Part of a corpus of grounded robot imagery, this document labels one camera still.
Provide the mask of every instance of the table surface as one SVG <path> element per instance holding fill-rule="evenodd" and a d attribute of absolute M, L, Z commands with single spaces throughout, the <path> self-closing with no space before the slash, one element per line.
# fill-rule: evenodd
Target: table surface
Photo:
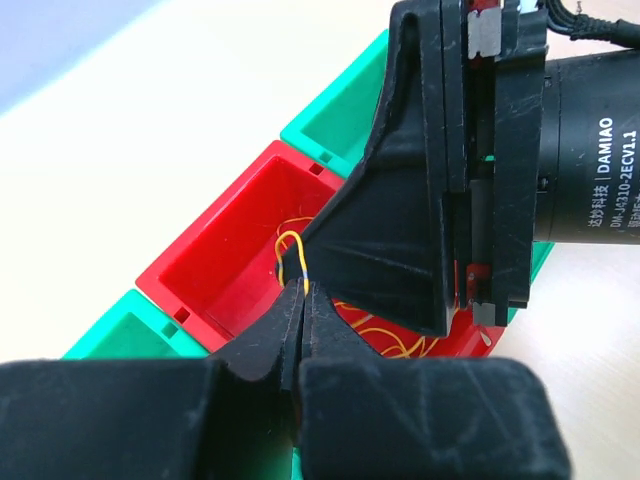
<path fill-rule="evenodd" d="M 0 115 L 0 361 L 60 357 L 386 28 L 392 4 L 174 0 Z M 634 4 L 582 2 L 640 23 Z M 639 264 L 640 248 L 556 246 L 494 353 L 547 385 L 576 478 L 637 478 Z"/>

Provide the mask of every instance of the green plastic bin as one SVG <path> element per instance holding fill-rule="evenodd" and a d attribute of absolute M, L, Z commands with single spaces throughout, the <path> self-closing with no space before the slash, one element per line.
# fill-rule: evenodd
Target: green plastic bin
<path fill-rule="evenodd" d="M 65 359 L 204 357 L 209 353 L 136 290 L 127 292 Z"/>
<path fill-rule="evenodd" d="M 551 253 L 553 243 L 534 243 L 533 244 L 533 259 L 531 262 L 531 283 L 536 279 L 542 265 Z M 518 312 L 517 308 L 509 309 L 509 323 L 513 320 L 513 317 Z"/>
<path fill-rule="evenodd" d="M 369 138 L 384 81 L 388 41 L 384 31 L 287 125 L 280 133 L 282 141 L 347 178 Z"/>

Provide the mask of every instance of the cable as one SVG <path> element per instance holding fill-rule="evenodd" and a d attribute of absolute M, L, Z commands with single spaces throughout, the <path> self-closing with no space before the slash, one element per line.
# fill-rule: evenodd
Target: cable
<path fill-rule="evenodd" d="M 300 268 L 302 269 L 302 278 L 304 279 L 304 294 L 309 295 L 309 274 L 307 272 L 307 261 L 304 258 L 304 247 L 302 246 L 302 238 L 298 232 L 288 230 L 278 237 L 276 240 L 275 250 L 276 258 L 278 259 L 278 282 L 280 286 L 284 288 L 284 264 L 282 263 L 282 253 L 280 253 L 280 244 L 287 237 L 293 237 L 298 244 L 298 258 L 300 259 Z"/>
<path fill-rule="evenodd" d="M 403 353 L 408 351 L 404 342 L 402 341 L 402 339 L 400 339 L 400 337 L 398 337 L 398 335 L 396 335 L 393 332 L 390 332 L 389 330 L 385 330 L 384 328 L 380 328 L 380 327 L 365 328 L 364 330 L 358 333 L 362 336 L 366 335 L 367 333 L 382 333 L 384 335 L 388 335 L 398 343 L 398 345 L 394 345 L 395 347 L 399 347 Z"/>
<path fill-rule="evenodd" d="M 349 305 L 348 303 L 345 302 L 337 302 L 335 304 L 336 308 L 342 308 L 343 310 L 348 310 L 350 312 L 361 312 L 362 310 L 360 310 L 359 308 L 353 307 L 351 305 Z"/>
<path fill-rule="evenodd" d="M 431 350 L 433 350 L 433 347 L 435 347 L 435 346 L 436 346 L 436 343 L 438 343 L 438 340 L 440 340 L 440 339 L 439 339 L 439 338 L 434 338 L 434 339 L 433 339 L 433 342 L 431 342 L 431 345 L 429 345 L 429 348 L 427 348 L 426 350 L 424 350 L 424 351 L 420 352 L 420 357 L 419 357 L 419 358 L 424 358 L 424 357 L 426 357 L 426 356 L 429 354 L 429 352 L 430 352 Z"/>
<path fill-rule="evenodd" d="M 402 352 L 402 347 L 400 347 L 400 345 L 394 345 L 393 348 L 399 348 L 401 350 L 401 353 L 391 358 L 411 358 L 411 355 L 413 355 L 413 353 L 418 350 L 418 348 L 420 348 L 421 350 L 424 348 L 425 340 L 426 337 L 420 337 L 418 341 L 413 344 L 413 347 L 411 347 L 409 350 L 405 350 L 404 352 Z"/>
<path fill-rule="evenodd" d="M 390 347 L 380 352 L 380 355 L 382 355 L 383 357 L 386 357 L 394 350 L 400 350 L 400 353 L 402 354 L 402 347 L 400 345 L 391 345 Z"/>
<path fill-rule="evenodd" d="M 571 40 L 600 40 L 625 48 L 640 48 L 640 25 L 618 20 L 609 22 L 583 13 L 573 14 L 562 0 L 540 0 L 547 7 L 550 30 L 566 35 Z"/>
<path fill-rule="evenodd" d="M 289 220 L 285 220 L 280 225 L 278 225 L 278 228 L 276 228 L 276 237 L 280 236 L 280 229 L 284 225 L 288 225 L 290 223 L 296 223 L 296 222 L 310 222 L 311 220 L 313 220 L 313 217 L 297 217 L 297 218 L 290 218 Z"/>
<path fill-rule="evenodd" d="M 356 328 L 361 327 L 362 325 L 367 323 L 372 318 L 373 318 L 373 315 L 371 315 L 371 314 L 366 315 L 366 316 L 362 317 L 360 320 L 358 320 L 357 322 L 353 322 L 351 324 L 351 328 L 353 328 L 355 330 Z"/>

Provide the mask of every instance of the black plastic bracket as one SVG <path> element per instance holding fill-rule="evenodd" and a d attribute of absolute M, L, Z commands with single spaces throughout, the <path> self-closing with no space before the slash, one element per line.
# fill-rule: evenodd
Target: black plastic bracket
<path fill-rule="evenodd" d="M 331 295 L 431 336 L 451 327 L 454 198 L 468 185 L 464 5 L 394 6 L 364 158 L 302 236 L 310 278 Z M 296 250 L 287 279 L 301 274 Z"/>
<path fill-rule="evenodd" d="M 0 478 L 564 479 L 540 381 L 502 359 L 391 360 L 291 282 L 203 359 L 0 366 Z"/>
<path fill-rule="evenodd" d="M 506 327 L 531 287 L 547 12 L 520 15 L 519 4 L 505 1 L 496 58 L 491 298 L 473 305 L 474 322 L 487 326 Z"/>

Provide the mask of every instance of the red plastic bin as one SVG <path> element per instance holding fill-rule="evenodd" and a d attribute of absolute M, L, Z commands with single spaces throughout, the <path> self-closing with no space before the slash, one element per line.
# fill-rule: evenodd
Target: red plastic bin
<path fill-rule="evenodd" d="M 136 284 L 209 351 L 242 333 L 281 291 L 275 278 L 277 231 L 301 231 L 343 180 L 280 141 L 262 155 L 138 278 Z M 365 312 L 338 308 L 350 324 Z M 387 330 L 407 348 L 414 332 L 373 317 L 357 328 L 378 351 L 400 352 Z M 449 338 L 428 355 L 486 355 L 502 329 L 485 344 L 470 315 L 461 312 Z M 424 353 L 417 349 L 414 355 Z"/>

